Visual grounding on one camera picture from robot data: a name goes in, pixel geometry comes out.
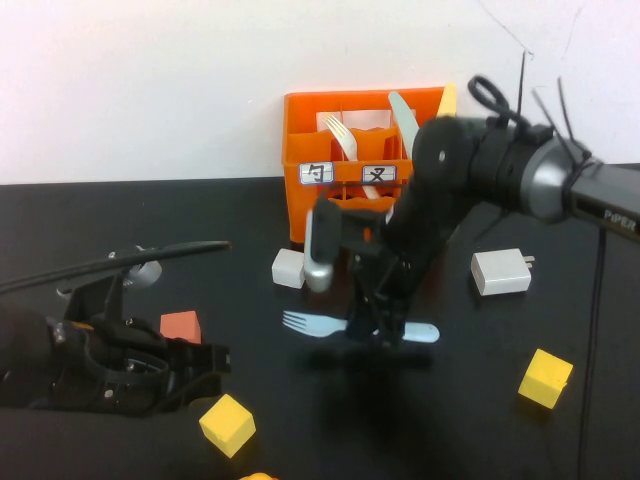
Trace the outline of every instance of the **light blue plastic fork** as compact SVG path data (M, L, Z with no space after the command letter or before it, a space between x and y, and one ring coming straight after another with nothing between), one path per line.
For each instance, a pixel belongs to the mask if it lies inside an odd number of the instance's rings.
M328 337L347 328L346 320L286 310L282 315L282 324L291 330L317 338ZM438 338L440 338L440 332L435 325L417 322L405 323L402 339L407 342L434 343Z

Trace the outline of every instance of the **utensil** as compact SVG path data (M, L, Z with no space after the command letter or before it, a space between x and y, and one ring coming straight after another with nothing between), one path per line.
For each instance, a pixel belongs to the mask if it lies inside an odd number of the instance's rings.
M296 332L310 337L324 338L347 329L347 321L325 315L285 311L282 324ZM440 338L440 332L430 323L407 322L404 326L403 340L407 342L434 343Z
M340 147L342 147L342 151L344 152L345 157L350 162L358 161L358 143L356 142L356 138L353 136L353 133L343 125L343 123L338 120L336 117L329 113L325 113L324 115L324 123L327 124L329 131L333 134L333 136L338 140ZM364 194L367 198L374 199L380 198L378 195L378 191L375 187L363 186Z
M389 93L389 103L391 104L391 110L393 116L396 118L396 123L400 129L400 135L402 136L402 143L404 143L404 149L407 151L407 157L409 160L413 160L413 142L416 139L418 133L418 122L416 117L413 116L413 112L404 101L402 95L398 92Z
M456 114L456 84L447 83L444 86L442 92L442 98L440 99L440 106L438 107L438 113L436 117L443 115L454 116Z

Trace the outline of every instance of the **label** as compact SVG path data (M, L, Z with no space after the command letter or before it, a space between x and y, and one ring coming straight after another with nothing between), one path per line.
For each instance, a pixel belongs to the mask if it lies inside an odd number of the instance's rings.
M633 218L626 213L620 213L606 206L594 205L583 199L576 201L576 208L583 213L610 223L614 230L640 237L640 219Z
M395 165L366 165L362 167L362 182L393 182L396 179Z
M333 182L333 163L301 163L298 169L300 183L303 185L318 185Z

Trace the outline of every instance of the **white wall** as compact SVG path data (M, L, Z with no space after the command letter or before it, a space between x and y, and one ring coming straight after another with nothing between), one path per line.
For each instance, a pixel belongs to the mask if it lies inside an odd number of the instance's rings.
M560 120L561 75L577 135L640 162L638 21L637 0L0 0L0 183L280 175L285 93L454 81L480 113L467 80L515 102L522 45L527 92Z

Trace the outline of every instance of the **white block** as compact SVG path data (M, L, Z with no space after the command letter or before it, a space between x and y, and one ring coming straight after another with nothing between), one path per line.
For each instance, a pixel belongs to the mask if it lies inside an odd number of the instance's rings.
M480 295L524 292L531 283L529 261L519 249L475 253L471 259L471 274Z
M291 288L304 284L304 253L281 248L271 265L273 283Z

